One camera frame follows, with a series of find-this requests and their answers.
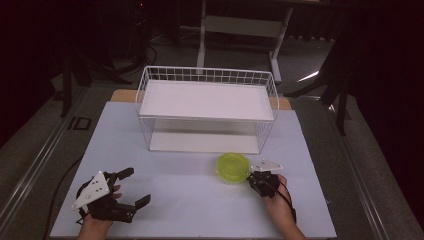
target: hand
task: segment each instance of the hand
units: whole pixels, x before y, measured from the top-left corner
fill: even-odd
[[[290,199],[289,193],[284,187],[287,186],[287,179],[281,175],[278,175],[278,179],[281,183],[278,187],[278,191],[283,194],[289,201],[292,201]],[[294,222],[290,206],[286,203],[286,201],[284,201],[282,197],[276,194],[273,198],[263,197],[262,199],[268,214],[270,215],[275,226],[283,234],[284,239],[306,239]]]
[[[116,193],[120,188],[120,185],[113,187],[113,198],[118,199],[122,196],[122,193]],[[103,240],[106,238],[112,223],[113,221],[94,219],[91,217],[91,214],[87,214],[84,218],[77,240]]]

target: metal stand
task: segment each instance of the metal stand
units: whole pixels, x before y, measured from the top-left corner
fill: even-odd
[[[299,89],[295,92],[285,93],[285,97],[297,98],[309,91],[312,91],[318,87],[327,85],[324,93],[322,94],[320,101],[324,106],[330,107],[334,100],[339,96],[339,106],[337,111],[336,125],[337,128],[343,136],[345,136],[344,131],[344,120],[346,115],[346,103],[347,103],[347,94],[349,89],[349,82],[352,78],[352,72],[349,72],[345,77],[338,78],[335,75],[331,77],[318,74],[315,81],[302,89]]]
[[[282,80],[280,69],[278,67],[277,56],[280,51],[281,44],[284,40],[284,35],[286,33],[292,12],[293,8],[288,8],[282,22],[211,16],[206,14],[206,0],[203,0],[202,19],[200,21],[200,47],[197,56],[197,67],[202,68],[205,65],[206,31],[272,37],[277,39],[277,43],[274,50],[270,52],[269,58],[271,61],[274,80],[276,83],[280,83]]]
[[[93,71],[100,73],[105,78],[112,80],[115,83],[131,84],[131,82],[118,77],[107,68],[91,60],[89,57],[78,51],[78,49],[69,48],[66,51],[63,60],[63,90],[60,93],[60,96],[56,97],[56,99],[63,101],[61,117],[66,116],[72,106],[72,74],[74,74],[79,85],[91,85],[92,79],[87,67],[90,67]]]

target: cable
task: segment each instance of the cable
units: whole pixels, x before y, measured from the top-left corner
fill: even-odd
[[[262,181],[263,183],[265,183],[269,188],[271,188],[273,191],[274,191],[274,193],[277,193],[278,195],[280,195],[280,197],[282,197],[283,198],[283,200],[290,206],[290,208],[293,208],[292,207],[292,203],[291,203],[291,201],[289,201],[287,198],[286,198],[286,196],[284,196],[282,193],[280,193],[280,191],[278,191],[278,189],[275,189],[273,186],[271,186],[271,184],[269,184],[269,183],[267,183],[266,181]]]
[[[156,50],[150,44],[147,44],[147,48],[150,48],[153,51],[153,54],[154,54],[152,61],[150,61],[150,59],[147,57],[147,54],[146,54],[146,57],[145,57],[145,61],[146,61],[147,65],[151,66],[151,65],[155,64],[156,59],[158,57],[158,53],[156,52]]]
[[[72,163],[72,165],[63,174],[62,178],[59,180],[58,185],[56,186],[56,189],[54,190],[53,199],[50,202],[49,214],[47,215],[47,224],[46,224],[46,227],[44,229],[43,239],[47,239],[47,235],[48,235],[49,230],[50,230],[51,215],[52,215],[52,212],[53,212],[53,206],[54,206],[54,202],[56,200],[56,195],[59,191],[59,188],[62,185],[63,180],[65,180],[65,177],[69,174],[69,172],[72,170],[72,168],[74,168],[82,160],[82,158],[83,158],[83,156],[79,157],[74,163]]]
[[[200,30],[195,30],[195,31],[193,31],[191,33],[187,33],[186,35],[181,36],[179,38],[179,40],[189,38],[189,37],[191,37],[191,36],[193,36],[193,35],[195,35],[197,33],[200,33]],[[154,44],[160,44],[160,45],[170,45],[170,44],[174,44],[175,43],[172,40],[168,40],[168,41],[164,41],[164,42],[158,41],[159,39],[161,39],[163,37],[166,37],[164,33],[163,34],[160,34],[157,37],[154,37],[154,38],[150,39],[149,42],[154,43]]]

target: white tabletop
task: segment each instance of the white tabletop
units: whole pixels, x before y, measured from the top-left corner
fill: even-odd
[[[108,102],[62,205],[52,237],[79,232],[79,214],[71,210],[79,187],[98,171],[135,173],[122,181],[120,203],[133,205],[151,194],[133,222],[116,222],[109,237],[126,238],[280,238],[259,195],[247,182],[224,184],[215,173],[220,154],[150,152],[146,148],[133,103]],[[336,237],[296,113],[278,112],[260,155],[283,165],[297,211],[298,226],[308,238]]]

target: yellow bowl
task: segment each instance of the yellow bowl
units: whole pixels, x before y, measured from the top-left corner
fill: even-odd
[[[224,153],[216,163],[218,176],[226,183],[240,183],[250,175],[250,160],[240,153]]]

